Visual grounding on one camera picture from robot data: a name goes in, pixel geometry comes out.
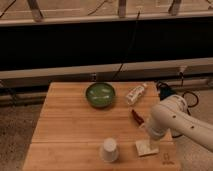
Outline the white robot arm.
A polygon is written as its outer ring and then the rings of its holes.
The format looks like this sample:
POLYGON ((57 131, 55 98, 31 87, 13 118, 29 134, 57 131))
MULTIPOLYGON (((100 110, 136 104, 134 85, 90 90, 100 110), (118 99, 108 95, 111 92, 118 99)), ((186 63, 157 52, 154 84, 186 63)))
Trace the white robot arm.
POLYGON ((181 133, 213 152, 213 125, 189 116, 186 100, 171 95, 154 105, 145 122, 145 129, 153 140, 163 138, 168 129, 181 133))

